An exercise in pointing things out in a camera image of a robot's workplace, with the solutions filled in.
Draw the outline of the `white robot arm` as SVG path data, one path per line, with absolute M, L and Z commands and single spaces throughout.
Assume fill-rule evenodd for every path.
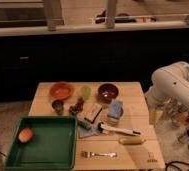
M 157 108 L 174 98 L 189 110 L 189 63 L 180 61 L 158 68 L 151 80 L 152 85 L 145 94 L 149 108 Z

